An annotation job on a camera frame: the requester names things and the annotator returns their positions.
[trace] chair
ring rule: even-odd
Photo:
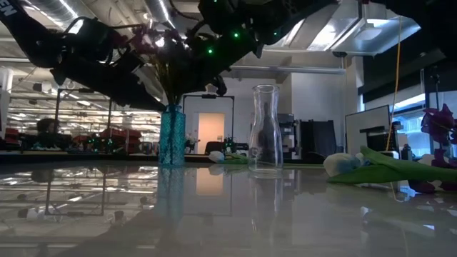
[[[205,155],[209,155],[212,151],[220,151],[224,148],[223,142],[208,142],[206,143]]]

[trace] doorway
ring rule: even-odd
[[[205,154],[208,142],[224,140],[225,114],[199,113],[198,154]]]

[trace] white wall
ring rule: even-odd
[[[235,96],[235,110],[234,110],[234,118],[233,118],[233,137],[239,143],[249,143],[249,136],[251,134],[251,123],[253,121],[253,114],[254,114],[254,100],[253,100],[253,90],[252,88],[259,85],[259,84],[273,84],[277,85],[274,79],[242,79],[239,81],[238,79],[230,79],[224,78],[224,81],[227,86],[227,94],[226,96]],[[195,93],[193,95],[201,95],[204,94],[203,92]],[[186,98],[186,113],[188,112],[187,109],[189,108]],[[220,109],[219,101],[212,101],[212,103],[205,103],[203,105],[207,112],[211,112],[211,110]],[[192,123],[192,117],[186,117],[186,123]],[[226,129],[226,135],[231,133],[230,130]]]
[[[327,74],[292,74],[292,113],[304,121],[333,120],[336,143],[343,145],[343,83],[346,77]]]

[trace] yellow cable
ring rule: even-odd
[[[398,20],[398,45],[397,45],[397,63],[396,63],[397,67],[396,67],[396,75],[395,75],[395,91],[393,92],[391,125],[390,125],[390,128],[388,130],[388,135],[387,135],[386,151],[388,151],[389,146],[391,144],[391,134],[392,134],[392,128],[393,128],[393,112],[395,111],[395,103],[397,100],[397,92],[398,92],[398,80],[400,78],[400,55],[401,55],[401,16]],[[392,182],[391,182],[391,189],[392,189],[393,199],[395,201],[397,201],[396,192],[393,189]]]

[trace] black equipment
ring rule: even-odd
[[[454,0],[373,0],[385,4],[399,15],[414,19],[436,40],[447,57],[457,57],[453,49],[457,38]],[[0,0],[0,21],[8,28],[18,45],[38,67],[50,68],[58,84],[66,79],[88,86],[111,97],[120,105],[163,111],[165,106],[150,96],[138,76],[133,74],[145,65],[141,54],[155,53],[166,67],[174,70],[181,93],[205,91],[207,84],[224,95],[226,87],[219,74],[249,52],[261,56],[263,45],[283,38],[295,24],[338,0],[200,0],[204,20],[186,34],[182,41],[175,30],[165,32],[146,29],[142,24],[110,27],[85,17],[77,18],[65,31],[50,31],[31,18],[19,0]],[[83,25],[76,34],[69,29],[78,21]],[[209,25],[215,35],[199,33]],[[133,28],[132,39],[116,29]],[[145,49],[143,37],[164,38],[164,47]],[[113,59],[113,51],[120,58]]]

